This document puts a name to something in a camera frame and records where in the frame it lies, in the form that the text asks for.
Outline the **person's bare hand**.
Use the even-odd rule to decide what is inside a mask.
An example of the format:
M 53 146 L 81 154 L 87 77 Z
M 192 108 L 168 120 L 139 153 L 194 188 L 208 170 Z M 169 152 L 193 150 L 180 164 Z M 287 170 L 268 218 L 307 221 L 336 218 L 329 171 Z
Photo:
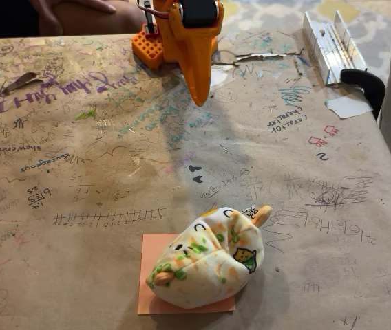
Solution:
M 54 7 L 67 1 L 55 0 L 30 0 L 31 6 L 39 15 L 39 32 L 41 36 L 62 36 L 63 26 L 53 11 Z M 106 1 L 101 0 L 73 0 L 70 3 L 77 3 L 86 8 L 91 8 L 104 13 L 113 14 L 116 8 Z

